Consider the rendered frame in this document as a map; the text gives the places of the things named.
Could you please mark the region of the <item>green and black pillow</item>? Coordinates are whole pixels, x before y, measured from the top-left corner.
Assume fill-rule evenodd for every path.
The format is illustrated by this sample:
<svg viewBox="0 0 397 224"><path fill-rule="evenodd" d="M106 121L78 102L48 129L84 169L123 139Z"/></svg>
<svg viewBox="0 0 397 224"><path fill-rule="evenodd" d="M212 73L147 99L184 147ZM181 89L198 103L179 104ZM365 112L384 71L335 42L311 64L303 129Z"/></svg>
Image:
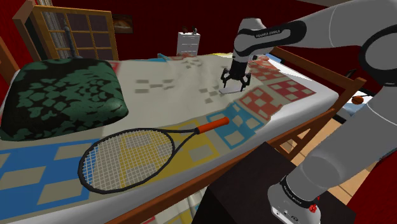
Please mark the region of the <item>green and black pillow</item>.
<svg viewBox="0 0 397 224"><path fill-rule="evenodd" d="M5 100L0 139L33 141L102 127L129 113L108 61L50 59L26 64Z"/></svg>

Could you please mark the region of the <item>pale grey flat slab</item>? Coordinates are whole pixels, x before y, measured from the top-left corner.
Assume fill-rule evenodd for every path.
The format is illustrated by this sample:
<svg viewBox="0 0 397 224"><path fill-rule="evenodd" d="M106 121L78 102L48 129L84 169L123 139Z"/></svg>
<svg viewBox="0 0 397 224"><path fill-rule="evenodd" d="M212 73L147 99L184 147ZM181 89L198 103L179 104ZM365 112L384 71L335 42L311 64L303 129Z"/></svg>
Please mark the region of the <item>pale grey flat slab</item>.
<svg viewBox="0 0 397 224"><path fill-rule="evenodd" d="M241 92L241 86L229 86L225 88L219 89L219 92L221 94L231 94L231 93L236 93L236 92Z"/></svg>

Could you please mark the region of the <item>wooden bed with patchwork quilt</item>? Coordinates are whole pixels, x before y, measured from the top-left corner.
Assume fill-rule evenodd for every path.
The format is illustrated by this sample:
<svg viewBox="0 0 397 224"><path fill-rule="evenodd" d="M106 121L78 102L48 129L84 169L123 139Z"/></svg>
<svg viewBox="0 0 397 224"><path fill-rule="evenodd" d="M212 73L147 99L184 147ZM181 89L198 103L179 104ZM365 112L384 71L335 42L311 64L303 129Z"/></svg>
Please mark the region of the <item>wooden bed with patchwork quilt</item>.
<svg viewBox="0 0 397 224"><path fill-rule="evenodd" d="M250 85L223 95L229 55L167 62L126 60L118 80L129 114L96 129L37 141L0 140L0 224L105 224L141 204L324 113L340 96L280 63L253 73ZM183 147L147 183L122 193L90 192L78 162L96 141L116 132L194 128L227 116L229 125L202 135L176 134Z"/></svg>

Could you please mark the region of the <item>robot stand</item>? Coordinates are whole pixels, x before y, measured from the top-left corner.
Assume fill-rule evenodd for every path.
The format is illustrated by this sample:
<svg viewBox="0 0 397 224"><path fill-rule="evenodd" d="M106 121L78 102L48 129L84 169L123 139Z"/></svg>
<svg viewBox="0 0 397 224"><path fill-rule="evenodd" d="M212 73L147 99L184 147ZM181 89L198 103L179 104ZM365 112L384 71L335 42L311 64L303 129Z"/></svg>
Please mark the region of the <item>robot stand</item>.
<svg viewBox="0 0 397 224"><path fill-rule="evenodd" d="M295 167L261 144L207 187L192 224L284 224L272 213L267 190Z"/></svg>

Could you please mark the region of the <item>dark framed wall picture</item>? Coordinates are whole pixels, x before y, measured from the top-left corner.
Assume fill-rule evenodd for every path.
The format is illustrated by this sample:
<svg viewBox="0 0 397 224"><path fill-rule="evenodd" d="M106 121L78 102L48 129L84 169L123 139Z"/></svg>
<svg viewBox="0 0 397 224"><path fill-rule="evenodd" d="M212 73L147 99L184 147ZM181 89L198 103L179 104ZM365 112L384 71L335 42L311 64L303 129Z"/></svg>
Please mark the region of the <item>dark framed wall picture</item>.
<svg viewBox="0 0 397 224"><path fill-rule="evenodd" d="M132 16L124 14L112 14L113 26L115 33L118 34L132 34L133 24Z"/></svg>

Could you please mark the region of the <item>white chest of drawers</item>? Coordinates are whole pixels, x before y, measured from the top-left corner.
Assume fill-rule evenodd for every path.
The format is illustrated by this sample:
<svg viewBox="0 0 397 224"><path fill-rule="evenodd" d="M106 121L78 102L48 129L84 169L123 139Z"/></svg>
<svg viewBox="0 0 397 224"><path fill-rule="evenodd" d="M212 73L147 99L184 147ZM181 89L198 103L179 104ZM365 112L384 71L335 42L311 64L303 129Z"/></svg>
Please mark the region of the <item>white chest of drawers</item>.
<svg viewBox="0 0 397 224"><path fill-rule="evenodd" d="M183 31L178 33L177 54L189 53L197 55L199 50L200 34L195 26L192 27L192 32L188 32L187 28L183 27Z"/></svg>

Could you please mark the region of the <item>black tennis racket orange grip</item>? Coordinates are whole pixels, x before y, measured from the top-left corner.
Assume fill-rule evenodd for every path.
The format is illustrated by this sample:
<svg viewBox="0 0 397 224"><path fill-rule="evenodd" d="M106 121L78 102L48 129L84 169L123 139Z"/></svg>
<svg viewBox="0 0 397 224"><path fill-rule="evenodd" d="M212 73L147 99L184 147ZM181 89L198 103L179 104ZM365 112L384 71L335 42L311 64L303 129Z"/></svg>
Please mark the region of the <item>black tennis racket orange grip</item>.
<svg viewBox="0 0 397 224"><path fill-rule="evenodd" d="M193 136L229 122L223 117L193 129L134 128L111 134L84 152L78 164L79 181L99 194L140 186L158 175Z"/></svg>

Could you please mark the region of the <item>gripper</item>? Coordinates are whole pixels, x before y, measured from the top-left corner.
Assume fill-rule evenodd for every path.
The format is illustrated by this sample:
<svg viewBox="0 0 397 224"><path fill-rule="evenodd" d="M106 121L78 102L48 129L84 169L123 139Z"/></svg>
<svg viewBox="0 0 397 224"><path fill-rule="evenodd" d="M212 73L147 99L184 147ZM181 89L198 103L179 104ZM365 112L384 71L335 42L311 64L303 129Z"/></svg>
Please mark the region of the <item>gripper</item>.
<svg viewBox="0 0 397 224"><path fill-rule="evenodd" d="M238 62L236 60L232 61L230 70L224 69L221 75L221 81L223 82L223 87L226 87L227 81L230 79L239 79L242 83L240 91L243 91L251 81L251 73L245 73L247 68L247 62Z"/></svg>

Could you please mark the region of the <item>wooden framed window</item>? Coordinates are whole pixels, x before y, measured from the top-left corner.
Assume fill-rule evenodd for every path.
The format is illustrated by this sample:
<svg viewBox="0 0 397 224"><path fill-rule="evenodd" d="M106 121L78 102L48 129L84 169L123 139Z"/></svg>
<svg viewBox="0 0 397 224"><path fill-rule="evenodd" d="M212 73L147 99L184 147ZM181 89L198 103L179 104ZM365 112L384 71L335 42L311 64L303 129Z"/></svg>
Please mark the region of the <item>wooden framed window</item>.
<svg viewBox="0 0 397 224"><path fill-rule="evenodd" d="M119 59L110 11L34 6L29 18L45 59Z"/></svg>

